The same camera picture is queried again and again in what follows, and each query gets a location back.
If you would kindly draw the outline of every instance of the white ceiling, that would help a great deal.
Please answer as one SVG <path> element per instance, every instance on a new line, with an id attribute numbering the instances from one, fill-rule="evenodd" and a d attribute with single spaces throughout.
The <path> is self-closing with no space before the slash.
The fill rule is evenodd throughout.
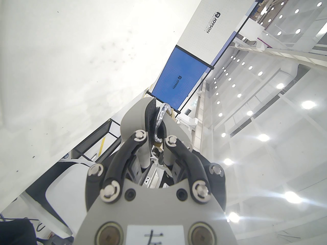
<path id="1" fill-rule="evenodd" d="M 295 50 L 310 51 L 315 45 L 317 30 L 326 23 L 327 17 L 327 14 L 322 16 L 327 0 L 321 0 L 321 8 L 314 8 L 312 5 L 316 7 L 318 1 L 296 0 L 295 3 L 290 0 L 284 8 L 276 6 L 273 13 L 281 9 L 279 14 L 283 14 L 283 18 L 272 21 L 267 31 L 276 36 L 279 26 L 286 35 L 278 39 L 292 42 Z M 296 8 L 300 8 L 302 14 L 294 17 Z M 295 35 L 292 30 L 298 27 L 301 33 Z M 230 222 L 238 243 L 325 244 L 327 71 L 310 69 L 295 83 L 295 75 L 286 73 L 294 72 L 287 68 L 298 66 L 293 62 L 258 53 L 230 51 L 224 54 L 219 68 L 208 80 L 210 92 L 206 93 L 204 126 L 207 128 L 203 130 L 202 154 L 213 154 L 215 162 L 225 169 L 226 214 L 236 212 L 241 217 L 239 223 Z M 226 72 L 221 74 L 222 67 L 227 67 L 228 76 Z M 213 77 L 218 77 L 216 84 Z M 295 84 L 284 95 L 279 93 L 277 84 L 291 82 Z M 238 93 L 242 93 L 241 98 L 237 98 Z M 230 137 L 231 132 L 250 118 L 247 111 L 255 113 L 277 94 L 277 101 Z M 304 109 L 301 104 L 307 100 L 316 106 Z M 270 139 L 262 142 L 258 140 L 260 134 Z M 223 162 L 226 158 L 234 163 L 226 166 Z M 297 193 L 302 203 L 289 203 L 284 197 L 286 191 Z"/>

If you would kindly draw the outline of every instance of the black cable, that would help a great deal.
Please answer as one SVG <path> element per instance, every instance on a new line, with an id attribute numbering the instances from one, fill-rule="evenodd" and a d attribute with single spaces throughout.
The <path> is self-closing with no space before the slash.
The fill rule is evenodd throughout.
<path id="1" fill-rule="evenodd" d="M 45 226 L 43 226 L 41 229 L 39 229 L 39 226 L 41 226 L 41 225 L 42 225 L 42 223 L 39 223 L 39 224 L 37 225 L 37 227 L 36 227 L 36 232 L 41 232 L 41 231 L 44 229 Z"/>
<path id="2" fill-rule="evenodd" d="M 2 218 L 2 220 L 30 220 L 30 221 L 39 221 L 39 219 L 29 219 L 29 218 Z"/>

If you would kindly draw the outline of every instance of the white panel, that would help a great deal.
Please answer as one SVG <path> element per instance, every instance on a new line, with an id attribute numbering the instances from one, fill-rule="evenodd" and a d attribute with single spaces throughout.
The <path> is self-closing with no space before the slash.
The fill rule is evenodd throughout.
<path id="1" fill-rule="evenodd" d="M 0 211 L 155 81 L 200 1 L 2 0 Z"/>
<path id="2" fill-rule="evenodd" d="M 254 0 L 202 0 L 178 45 L 210 64 L 253 2 Z M 217 12 L 220 13 L 219 17 L 215 17 Z"/>
<path id="3" fill-rule="evenodd" d="M 260 37 L 264 27 L 252 19 L 248 19 L 244 26 L 240 30 L 240 34 L 249 39 L 250 41 L 256 41 Z"/>
<path id="4" fill-rule="evenodd" d="M 256 109 L 256 107 L 260 105 L 260 101 L 254 96 L 248 101 L 248 105 L 250 109 Z"/>
<path id="5" fill-rule="evenodd" d="M 239 111 L 234 114 L 234 121 L 237 124 L 240 122 L 246 115 L 247 107 L 244 105 Z"/>
<path id="6" fill-rule="evenodd" d="M 257 92 L 256 97 L 260 100 L 260 102 L 264 102 L 270 96 L 270 93 L 265 89 L 261 89 Z"/>
<path id="7" fill-rule="evenodd" d="M 226 122 L 225 122 L 225 129 L 226 131 L 229 131 L 232 129 L 233 126 L 235 126 L 235 121 L 234 121 L 234 118 L 231 117 L 230 119 L 228 119 Z"/>

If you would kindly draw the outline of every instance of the metal bolt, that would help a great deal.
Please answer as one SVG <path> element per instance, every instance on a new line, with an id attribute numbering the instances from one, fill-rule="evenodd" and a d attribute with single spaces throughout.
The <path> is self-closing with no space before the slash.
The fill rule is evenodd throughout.
<path id="1" fill-rule="evenodd" d="M 136 137 L 137 139 L 142 139 L 143 136 L 144 136 L 144 134 L 143 134 L 142 131 L 140 131 L 140 130 L 136 131 L 136 133 L 135 133 L 135 137 Z"/>
<path id="2" fill-rule="evenodd" d="M 197 195 L 201 196 L 203 198 L 207 197 L 209 194 L 209 190 L 205 185 L 199 184 L 196 188 L 195 188 Z"/>
<path id="3" fill-rule="evenodd" d="M 87 173 L 88 176 L 101 176 L 103 172 L 103 165 L 102 164 L 94 164 L 89 168 Z"/>
<path id="4" fill-rule="evenodd" d="M 176 137 L 170 137 L 170 138 L 168 138 L 168 143 L 169 144 L 176 144 L 176 142 L 177 142 L 177 139 L 176 139 Z"/>
<path id="5" fill-rule="evenodd" d="M 217 165 L 214 165 L 214 166 L 212 167 L 212 170 L 213 170 L 213 172 L 214 172 L 216 175 L 220 175 L 220 174 L 221 174 L 221 169 L 220 169 L 220 167 L 217 166 Z"/>
<path id="6" fill-rule="evenodd" d="M 213 245 L 214 237 L 209 229 L 198 226 L 191 233 L 191 241 L 194 245 Z"/>
<path id="7" fill-rule="evenodd" d="M 113 196 L 115 194 L 115 187 L 110 185 L 107 185 L 104 188 L 104 196 L 107 198 L 110 198 L 111 196 Z"/>

